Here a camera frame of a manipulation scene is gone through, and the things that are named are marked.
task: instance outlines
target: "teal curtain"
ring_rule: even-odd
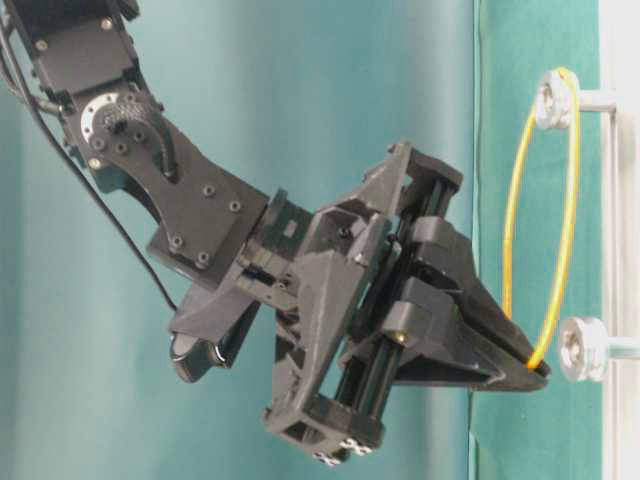
[[[598,1],[475,3],[480,73],[476,249],[482,280],[500,298],[504,208],[520,134],[544,72],[563,65],[576,73],[582,88],[598,88]],[[513,320],[532,342],[542,327],[560,239],[566,149],[566,131],[536,129],[520,194]],[[581,172],[575,246],[560,318],[601,312],[600,130],[593,113],[582,116]],[[543,391],[474,395],[478,478],[600,478],[601,387],[568,383],[555,342],[547,361],[553,374]]]
[[[408,138],[465,173],[450,218],[471,233],[471,2],[140,3],[147,80],[213,161],[313,210]],[[233,370],[181,383],[145,273],[4,91],[0,109],[0,476],[466,478],[462,391],[395,389],[383,449],[333,471],[265,433],[266,308]],[[107,201],[146,243],[142,208]],[[187,283],[159,271],[179,299]]]

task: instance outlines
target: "yellow cable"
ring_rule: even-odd
[[[571,91],[572,120],[569,126],[569,160],[567,165],[567,183],[564,197],[562,234],[560,237],[560,246],[558,248],[556,270],[553,277],[551,296],[549,299],[549,305],[547,306],[544,326],[533,354],[527,362],[527,368],[531,370],[535,370],[538,365],[540,365],[540,362],[542,362],[544,355],[549,348],[558,322],[560,307],[562,306],[562,299],[564,297],[564,290],[569,276],[569,263],[573,248],[573,232],[576,220],[576,207],[578,203],[578,187],[580,180],[580,106],[578,104],[578,94],[576,92],[576,86],[572,80],[572,73],[564,67],[559,67],[556,71]],[[503,310],[509,318],[511,318],[512,314],[512,250],[517,200],[524,170],[524,161],[531,141],[534,121],[534,108],[532,107],[520,140],[520,146],[518,147],[505,215],[502,298]]]
[[[522,173],[524,171],[524,161],[527,158],[527,150],[531,143],[533,135],[533,127],[536,123],[536,107],[535,103],[531,106],[531,111],[527,117],[527,123],[524,126],[516,161],[513,165],[513,173],[511,175],[511,186],[509,187],[509,198],[507,200],[507,213],[504,222],[504,239],[502,241],[502,309],[508,318],[512,314],[512,282],[513,282],[513,232],[516,223],[516,209],[518,207],[518,196],[520,194],[520,185],[522,183]]]

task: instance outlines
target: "bolt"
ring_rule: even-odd
[[[49,44],[45,40],[38,40],[36,42],[36,50],[39,52],[46,52],[49,49]]]
[[[97,158],[90,158],[87,164],[89,165],[89,168],[92,170],[98,170],[102,168],[102,162]]]
[[[229,210],[231,210],[233,213],[238,213],[241,208],[242,208],[242,204],[237,200],[234,200],[229,203]]]
[[[599,319],[571,317],[560,326],[558,349],[569,380],[600,382],[609,359],[640,359],[640,338],[610,337]]]
[[[108,32],[113,28],[113,20],[111,20],[109,17],[103,18],[100,22],[100,28],[102,28],[105,32]]]
[[[183,245],[184,245],[184,240],[180,235],[174,235],[173,237],[171,237],[171,246],[175,250],[182,248]]]
[[[202,188],[202,194],[207,198],[211,198],[216,194],[216,187],[214,187],[213,185],[205,185]]]

